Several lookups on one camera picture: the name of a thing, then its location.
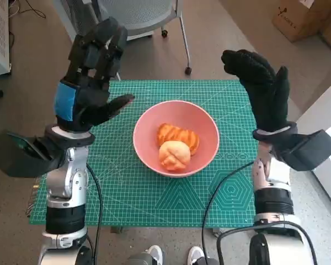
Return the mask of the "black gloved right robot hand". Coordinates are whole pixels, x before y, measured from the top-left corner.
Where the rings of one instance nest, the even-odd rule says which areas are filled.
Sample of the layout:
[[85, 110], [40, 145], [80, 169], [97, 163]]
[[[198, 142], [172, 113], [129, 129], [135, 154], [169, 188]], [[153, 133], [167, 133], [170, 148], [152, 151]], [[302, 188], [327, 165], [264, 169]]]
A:
[[238, 77], [248, 93], [257, 129], [274, 132], [286, 126], [290, 85], [285, 66], [275, 72], [268, 61], [248, 50], [225, 50], [224, 71]]

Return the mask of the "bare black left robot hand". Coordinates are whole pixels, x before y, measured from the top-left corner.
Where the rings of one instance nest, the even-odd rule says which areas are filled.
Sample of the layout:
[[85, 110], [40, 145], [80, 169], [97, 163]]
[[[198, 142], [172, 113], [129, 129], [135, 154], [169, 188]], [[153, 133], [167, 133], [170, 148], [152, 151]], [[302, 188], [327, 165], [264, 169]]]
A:
[[84, 36], [76, 35], [68, 56], [70, 65], [55, 95], [54, 111], [61, 129], [89, 131], [133, 101], [132, 94], [109, 99], [109, 82], [118, 73], [126, 40], [126, 28], [113, 17]]

